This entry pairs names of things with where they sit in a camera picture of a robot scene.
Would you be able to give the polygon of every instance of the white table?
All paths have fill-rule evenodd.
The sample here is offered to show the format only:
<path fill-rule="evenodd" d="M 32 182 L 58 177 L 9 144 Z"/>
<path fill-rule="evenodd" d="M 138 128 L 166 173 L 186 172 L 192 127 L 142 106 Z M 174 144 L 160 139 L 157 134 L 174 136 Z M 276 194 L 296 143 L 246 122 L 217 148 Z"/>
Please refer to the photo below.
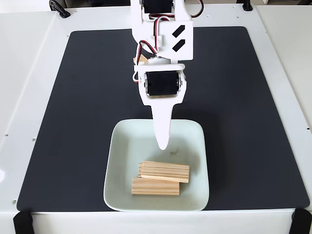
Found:
<path fill-rule="evenodd" d="M 312 84 L 312 68 L 309 66 L 312 61 L 312 31 L 307 29 L 312 21 L 312 7 L 255 8 L 253 13 L 246 14 L 240 5 L 206 5 L 203 15 L 195 19 L 195 26 L 247 27 L 311 197 L 312 136 L 307 128 L 312 123 L 312 94 L 309 93 Z M 0 15 L 0 22 L 3 22 L 0 32 L 5 35 L 0 38 L 0 170 L 5 172 L 4 180 L 0 182 L 0 233 L 14 233 L 12 218 L 17 210 L 12 200 L 18 197 L 34 146 L 32 139 L 37 137 L 68 35 L 75 30 L 130 28 L 129 21 L 125 20 L 130 14 L 128 7 L 81 8 L 70 9 L 70 12 L 72 16 L 67 19 L 61 19 L 55 12 Z M 122 14 L 124 18 L 106 23 L 116 14 Z M 58 50 L 50 46 L 52 42 L 58 45 Z M 34 214 L 33 217 L 37 234 L 286 234 L 291 225 L 292 212 L 293 209 L 195 213 L 45 213 Z"/>

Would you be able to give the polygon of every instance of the black strap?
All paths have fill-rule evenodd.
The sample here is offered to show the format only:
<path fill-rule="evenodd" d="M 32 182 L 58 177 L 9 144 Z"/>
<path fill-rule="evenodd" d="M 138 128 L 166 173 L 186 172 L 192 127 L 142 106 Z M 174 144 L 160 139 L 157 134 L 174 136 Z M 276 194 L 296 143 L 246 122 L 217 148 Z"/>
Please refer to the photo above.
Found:
<path fill-rule="evenodd" d="M 33 228 L 33 218 L 29 211 L 21 211 L 13 218 L 16 234 L 35 234 Z"/>
<path fill-rule="evenodd" d="M 292 215 L 292 225 L 289 234 L 309 234 L 312 214 L 305 209 L 296 209 Z"/>

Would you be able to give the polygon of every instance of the wood grain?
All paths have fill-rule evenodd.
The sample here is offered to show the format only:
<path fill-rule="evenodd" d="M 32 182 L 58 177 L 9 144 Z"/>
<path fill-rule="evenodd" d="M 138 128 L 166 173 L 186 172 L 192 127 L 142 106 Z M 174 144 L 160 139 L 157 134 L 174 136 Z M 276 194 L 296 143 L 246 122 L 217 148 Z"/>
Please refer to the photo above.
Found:
<path fill-rule="evenodd" d="M 180 183 L 158 179 L 133 178 L 134 195 L 180 195 Z"/>
<path fill-rule="evenodd" d="M 141 177 L 142 166 L 143 166 L 143 162 L 140 162 L 138 165 L 138 176 L 137 177 Z"/>
<path fill-rule="evenodd" d="M 190 166 L 163 162 L 143 161 L 141 177 L 188 183 Z"/>
<path fill-rule="evenodd" d="M 145 64 L 148 64 L 148 59 L 144 55 L 141 55 L 138 62 L 144 62 Z"/>

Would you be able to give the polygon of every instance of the bracket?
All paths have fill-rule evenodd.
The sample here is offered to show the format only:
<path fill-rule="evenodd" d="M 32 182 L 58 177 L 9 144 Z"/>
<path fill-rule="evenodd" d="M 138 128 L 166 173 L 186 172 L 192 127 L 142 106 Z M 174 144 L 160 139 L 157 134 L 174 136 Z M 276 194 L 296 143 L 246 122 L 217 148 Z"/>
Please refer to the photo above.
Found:
<path fill-rule="evenodd" d="M 237 0 L 236 3 L 242 3 L 244 11 L 252 11 L 253 7 L 250 4 L 250 0 Z"/>
<path fill-rule="evenodd" d="M 49 0 L 49 5 L 51 11 L 59 12 L 59 16 L 61 16 L 62 18 L 67 18 L 70 16 L 70 13 L 68 11 L 65 11 L 65 9 L 56 0 Z"/>

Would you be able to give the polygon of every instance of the cable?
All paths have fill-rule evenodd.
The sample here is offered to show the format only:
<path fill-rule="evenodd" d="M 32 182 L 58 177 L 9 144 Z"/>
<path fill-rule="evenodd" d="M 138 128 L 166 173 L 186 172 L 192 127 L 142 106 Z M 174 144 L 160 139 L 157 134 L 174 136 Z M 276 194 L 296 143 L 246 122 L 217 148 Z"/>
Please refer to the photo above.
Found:
<path fill-rule="evenodd" d="M 168 16 L 161 16 L 154 21 L 154 37 L 155 37 L 155 48 L 157 48 L 157 35 L 158 35 L 158 26 L 160 20 L 170 21 Z"/>
<path fill-rule="evenodd" d="M 192 18 L 196 18 L 196 17 L 198 17 L 198 16 L 200 16 L 201 15 L 201 13 L 203 13 L 203 11 L 204 11 L 204 3 L 203 3 L 203 0 L 198 0 L 199 2 L 200 2 L 200 4 L 201 4 L 201 9 L 200 9 L 200 11 L 196 14 L 196 15 L 191 15 L 191 17 Z"/>
<path fill-rule="evenodd" d="M 137 44 L 137 48 L 136 48 L 136 60 L 135 60 L 135 65 L 138 65 L 138 62 L 140 61 L 140 57 L 141 57 L 141 53 L 142 53 L 142 44 L 145 44 L 150 50 L 151 52 L 156 55 L 158 53 L 158 50 L 156 48 L 154 48 L 148 41 L 146 40 L 140 40 Z M 138 79 L 136 79 L 136 74 L 137 72 L 134 72 L 134 74 L 132 75 L 132 80 L 135 83 L 138 83 Z"/>

